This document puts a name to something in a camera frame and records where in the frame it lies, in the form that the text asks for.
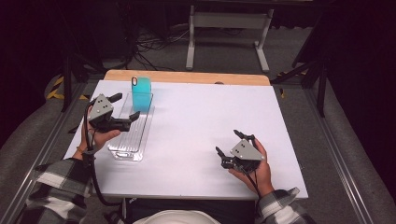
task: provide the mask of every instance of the transparent tray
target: transparent tray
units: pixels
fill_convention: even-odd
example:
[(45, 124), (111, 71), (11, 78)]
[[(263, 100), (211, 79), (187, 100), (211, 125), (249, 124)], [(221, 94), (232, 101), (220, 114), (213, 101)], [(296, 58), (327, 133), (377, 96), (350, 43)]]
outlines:
[[(140, 98), (148, 100), (147, 110), (140, 110), (140, 117), (131, 124), (129, 132), (123, 132), (111, 139), (107, 145), (108, 150), (116, 160), (141, 161), (149, 135), (149, 126), (154, 115), (154, 106), (151, 104), (152, 94), (144, 93)], [(119, 119), (128, 119), (134, 112), (133, 96), (128, 92), (124, 105), (122, 106)]]

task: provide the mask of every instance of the plaid shirt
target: plaid shirt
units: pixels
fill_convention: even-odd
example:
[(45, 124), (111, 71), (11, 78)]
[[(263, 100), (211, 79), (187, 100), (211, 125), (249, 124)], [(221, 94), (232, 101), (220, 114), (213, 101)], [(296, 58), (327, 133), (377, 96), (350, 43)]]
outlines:
[(26, 201), (21, 223), (80, 223), (87, 213), (91, 173), (82, 161), (67, 159), (35, 168), (42, 183)]
[[(35, 168), (34, 179), (42, 183), (29, 196), (20, 223), (80, 223), (87, 206), (91, 174), (82, 161), (67, 159)], [(256, 223), (315, 223), (294, 202), (298, 189), (276, 190), (259, 201), (262, 217)]]

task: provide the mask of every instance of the white table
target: white table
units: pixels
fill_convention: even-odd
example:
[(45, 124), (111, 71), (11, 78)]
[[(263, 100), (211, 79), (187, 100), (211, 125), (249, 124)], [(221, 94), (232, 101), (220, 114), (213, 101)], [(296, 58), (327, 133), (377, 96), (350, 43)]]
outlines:
[[(110, 73), (127, 77), (161, 73), (162, 78), (187, 74)], [(200, 76), (197, 74), (195, 77), (194, 82)], [(126, 96), (130, 88), (129, 81), (103, 80), (93, 97), (99, 93), (110, 96), (117, 92)], [(152, 92), (155, 111), (143, 160), (116, 161), (106, 148), (95, 154), (97, 178), (104, 195), (253, 200), (257, 195), (220, 166), (220, 157), (215, 150), (219, 147), (230, 155), (229, 150), (239, 142), (233, 133), (236, 129), (246, 134), (254, 133), (261, 140), (268, 153), (276, 189), (298, 187), (301, 190), (299, 198), (308, 196), (272, 87), (152, 82)], [(121, 99), (113, 104), (113, 117), (120, 113), (122, 103)], [(79, 134), (80, 130), (66, 158), (75, 151)]]

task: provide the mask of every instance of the person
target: person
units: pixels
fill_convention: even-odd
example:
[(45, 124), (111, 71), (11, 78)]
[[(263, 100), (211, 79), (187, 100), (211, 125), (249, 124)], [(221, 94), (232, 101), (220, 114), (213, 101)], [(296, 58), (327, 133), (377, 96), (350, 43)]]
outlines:
[[(82, 153), (87, 148), (84, 132), (85, 125), (81, 131), (81, 142), (71, 158), (35, 168), (34, 179), (40, 183), (40, 186), (26, 200), (19, 223), (81, 223), (84, 220), (87, 214), (84, 199), (90, 196), (91, 186), (90, 169), (85, 168), (82, 161)], [(118, 135), (120, 135), (118, 130), (95, 133), (93, 141), (96, 147), (102, 148), (106, 141)], [(267, 158), (260, 141), (257, 139), (255, 141), (260, 153)], [(235, 169), (230, 169), (229, 173), (256, 192), (247, 176)], [(250, 175), (257, 181), (262, 196), (258, 201), (259, 216), (255, 220), (256, 223), (315, 223), (311, 216), (294, 201), (298, 189), (288, 191), (274, 189), (268, 160), (263, 160), (256, 174), (253, 173)], [(207, 213), (197, 210), (163, 210), (134, 222), (134, 224), (152, 223), (218, 224), (220, 222)]]

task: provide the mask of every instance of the metal frame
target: metal frame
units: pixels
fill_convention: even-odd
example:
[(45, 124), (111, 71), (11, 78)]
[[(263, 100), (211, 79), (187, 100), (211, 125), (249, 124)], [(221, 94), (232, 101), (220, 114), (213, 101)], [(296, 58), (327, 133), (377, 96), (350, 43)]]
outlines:
[(259, 57), (262, 71), (268, 73), (270, 69), (262, 47), (264, 46), (265, 37), (267, 36), (273, 13), (273, 9), (268, 10), (267, 14), (195, 12), (194, 6), (191, 6), (190, 43), (187, 52), (186, 69), (192, 70), (194, 64), (195, 27), (244, 28), (262, 30), (261, 38), (254, 42), (254, 46), (257, 56)]

